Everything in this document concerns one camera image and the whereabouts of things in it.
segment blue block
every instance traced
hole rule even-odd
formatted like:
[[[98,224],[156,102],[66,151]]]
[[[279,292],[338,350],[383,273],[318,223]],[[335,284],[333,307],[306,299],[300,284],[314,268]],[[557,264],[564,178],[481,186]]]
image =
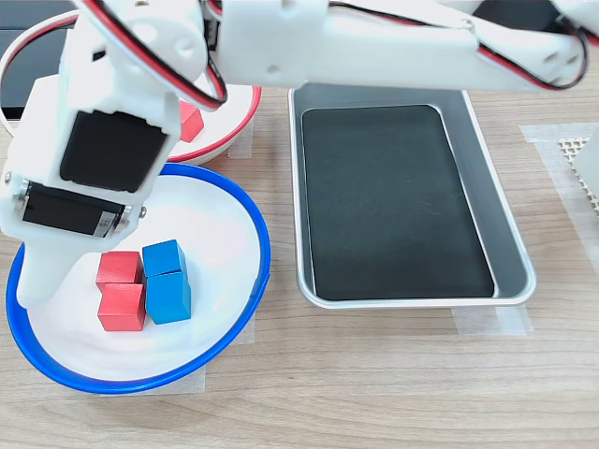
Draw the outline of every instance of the blue block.
[[[191,318],[191,287],[180,271],[148,278],[146,312],[157,325]]]
[[[187,277],[185,256],[177,240],[163,241],[142,250],[146,277],[182,271]]]

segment red block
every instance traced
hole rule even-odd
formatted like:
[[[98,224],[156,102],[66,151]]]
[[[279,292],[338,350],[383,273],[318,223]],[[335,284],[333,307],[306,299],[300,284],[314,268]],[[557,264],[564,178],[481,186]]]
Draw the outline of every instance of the red block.
[[[204,129],[204,119],[194,105],[180,101],[179,106],[181,109],[181,140],[189,143]]]
[[[135,251],[111,251],[102,254],[95,284],[104,293],[107,283],[142,283],[143,265]]]
[[[104,330],[143,330],[145,288],[139,283],[108,283],[97,311]]]

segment cube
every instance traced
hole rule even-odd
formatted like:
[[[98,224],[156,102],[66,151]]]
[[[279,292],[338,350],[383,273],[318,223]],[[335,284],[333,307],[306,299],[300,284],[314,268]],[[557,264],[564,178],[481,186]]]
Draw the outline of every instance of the cube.
[[[181,140],[187,143],[193,142],[204,129],[204,119],[194,105],[180,101],[179,107],[181,109]]]
[[[148,278],[146,311],[157,325],[191,318],[191,287],[181,271]]]
[[[143,250],[143,265],[146,277],[181,271],[187,277],[185,256],[177,240],[163,241],[146,246]]]
[[[95,284],[104,293],[108,283],[143,283],[143,265],[139,253],[111,251],[102,254]]]
[[[104,330],[143,330],[146,319],[144,286],[139,283],[107,283],[97,317]]]

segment red wire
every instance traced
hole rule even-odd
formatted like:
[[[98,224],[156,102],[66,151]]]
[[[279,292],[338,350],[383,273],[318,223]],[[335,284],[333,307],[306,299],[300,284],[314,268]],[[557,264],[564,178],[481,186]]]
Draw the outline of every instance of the red wire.
[[[99,5],[100,1],[101,0],[86,0],[84,3],[90,9],[90,12],[92,12],[94,16],[101,21],[102,24],[106,26],[113,35],[115,35],[128,49],[135,53],[135,55],[138,56],[138,58],[143,61],[143,63],[145,63],[151,70],[155,71],[160,77],[168,81],[168,83],[172,84],[184,94],[188,95],[193,102],[199,103],[200,105],[211,109],[218,109],[221,106],[216,102],[200,97],[197,94],[197,90],[193,86],[189,86],[180,82],[177,77],[173,76],[172,73],[158,64],[151,55],[149,55],[146,51],[143,51],[143,49],[138,46],[137,42],[131,39],[130,36],[124,34],[121,31],[121,28],[119,28],[119,26],[112,21],[111,17],[105,14],[103,8]],[[210,68],[210,66],[208,67],[207,73],[214,86],[218,86],[218,82],[214,82],[217,79],[216,74],[213,73],[213,70]],[[220,91],[218,92],[218,95],[222,97],[222,89],[220,89],[220,87],[215,87],[215,89],[216,91]]]
[[[406,25],[406,26],[426,26],[423,23],[411,21],[409,19],[403,20],[401,18],[392,18],[392,17],[386,17],[386,16],[382,16],[382,15],[375,15],[375,17],[386,20],[388,22],[399,23],[399,24]],[[588,39],[589,39],[589,42],[593,44],[593,46],[599,48],[599,37],[598,36],[588,34]],[[547,85],[543,81],[537,80],[534,76],[532,76],[531,74],[522,70],[516,64],[511,63],[509,60],[505,59],[505,57],[491,51],[490,49],[486,48],[483,45],[479,45],[478,52],[480,54],[482,54],[483,56],[485,56],[486,58],[491,59],[491,61],[493,61],[494,63],[499,64],[500,66],[510,70],[511,72],[526,79],[528,82],[534,84],[537,87],[540,87],[540,88],[543,88],[546,90],[555,90],[555,91],[561,90],[559,86],[551,87],[550,85]]]
[[[212,9],[214,9],[214,12],[216,12],[216,14],[218,14],[219,16],[223,15],[223,9],[221,7],[218,7],[216,0],[209,0],[208,4]]]

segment black wire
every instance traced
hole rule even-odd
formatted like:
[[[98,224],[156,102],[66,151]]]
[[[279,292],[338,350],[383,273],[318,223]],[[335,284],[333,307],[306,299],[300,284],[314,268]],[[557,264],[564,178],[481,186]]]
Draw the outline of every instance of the black wire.
[[[484,44],[482,42],[480,43],[480,48],[484,49],[488,52],[491,52],[491,53],[497,55],[498,57],[502,58],[503,60],[505,60],[506,63],[512,65],[517,70],[525,73],[528,77],[532,78],[537,84],[541,84],[543,87],[553,90],[553,91],[565,91],[567,89],[572,89],[573,87],[577,86],[584,79],[587,72],[589,71],[589,48],[588,48],[587,37],[584,34],[584,32],[582,31],[582,29],[574,27],[574,25],[572,25],[572,27],[573,27],[572,32],[574,33],[574,36],[577,37],[577,39],[580,42],[580,45],[582,47],[582,65],[580,66],[578,75],[572,81],[570,81],[566,84],[554,84],[552,82],[546,82],[545,80],[541,80],[534,73],[530,72],[528,69],[526,69],[522,65],[519,65],[519,64],[515,63],[514,61],[506,58],[505,56],[503,56],[502,54],[500,54],[499,52],[495,51],[494,49],[492,49],[491,47],[487,46],[486,44]]]
[[[432,23],[422,22],[422,21],[418,21],[416,19],[410,19],[407,17],[398,16],[397,14],[391,14],[389,12],[368,9],[367,7],[358,7],[356,5],[350,5],[349,3],[345,3],[345,2],[329,2],[329,7],[342,7],[344,9],[350,9],[350,10],[357,11],[357,12],[363,12],[365,14],[370,14],[370,15],[373,15],[376,17],[382,17],[384,19],[409,22],[413,25],[434,26],[434,27],[441,28],[441,26],[433,25]]]
[[[123,34],[125,34],[128,38],[130,38],[131,40],[133,40],[135,42],[136,46],[138,46],[144,53],[146,53],[148,55],[148,57],[150,57],[154,62],[156,62],[158,65],[160,65],[164,70],[166,70],[167,72],[169,72],[174,78],[177,79],[177,81],[179,81],[181,84],[184,84],[188,89],[196,91],[197,94],[203,100],[205,100],[205,101],[207,101],[209,103],[213,103],[217,107],[222,106],[222,105],[224,105],[226,103],[227,98],[228,98],[228,93],[227,93],[227,90],[226,90],[226,84],[223,81],[223,77],[221,76],[220,72],[216,68],[216,64],[214,63],[214,61],[212,60],[212,58],[211,58],[210,55],[208,56],[208,67],[209,67],[210,70],[212,70],[212,72],[214,74],[214,77],[216,78],[216,80],[217,80],[217,82],[219,84],[219,87],[223,91],[223,96],[221,98],[214,97],[214,96],[211,96],[209,94],[206,94],[201,89],[198,89],[198,87],[196,87],[193,82],[191,82],[187,78],[183,77],[176,70],[173,70],[173,68],[170,67],[170,65],[168,65],[162,59],[160,59],[158,56],[156,56],[156,54],[154,54],[153,51],[151,51],[148,47],[146,47],[143,42],[141,42],[133,33],[131,33],[129,31],[129,29],[116,17],[116,15],[114,15],[108,9],[108,7],[106,6],[106,4],[104,4],[103,2],[97,2],[95,4],[102,10],[102,12],[104,14],[106,14],[109,17],[109,19],[117,26],[117,28],[119,28],[119,30]]]
[[[427,22],[416,20],[416,19],[399,16],[397,14],[392,14],[392,13],[383,12],[383,11],[377,11],[374,9],[368,9],[366,7],[358,7],[356,5],[350,5],[345,2],[337,2],[337,1],[329,2],[329,7],[331,7],[331,8],[339,7],[339,8],[349,9],[349,10],[353,10],[353,11],[357,11],[357,12],[361,12],[361,13],[365,13],[365,14],[370,14],[370,15],[373,15],[375,17],[379,17],[382,19],[392,20],[394,22],[405,22],[406,24],[409,24],[409,25],[430,26],[430,27],[434,27],[434,28],[445,28],[442,25],[437,25],[434,23],[427,23]],[[585,75],[587,74],[587,72],[589,70],[588,39],[586,37],[585,32],[581,28],[574,26],[567,19],[563,19],[562,24],[564,26],[566,26],[567,28],[569,28],[570,32],[573,33],[574,36],[577,37],[577,39],[580,42],[580,45],[582,47],[582,54],[583,54],[582,66],[580,68],[579,74],[577,75],[576,78],[574,78],[571,82],[568,82],[567,84],[562,84],[562,85],[554,84],[554,83],[547,82],[545,80],[540,79],[534,73],[530,72],[528,69],[526,69],[522,65],[519,65],[515,61],[512,61],[508,57],[504,56],[503,54],[501,54],[498,51],[494,50],[493,48],[489,47],[484,42],[479,41],[479,47],[480,47],[480,49],[482,49],[484,51],[488,51],[489,53],[492,53],[494,56],[500,58],[504,63],[506,63],[507,65],[510,65],[513,69],[521,72],[526,77],[530,78],[535,84],[541,85],[542,87],[545,87],[546,89],[550,89],[550,90],[554,90],[554,91],[562,91],[562,90],[566,90],[566,89],[571,89],[572,87],[576,86],[577,84],[579,84],[582,81],[582,79],[585,77]]]

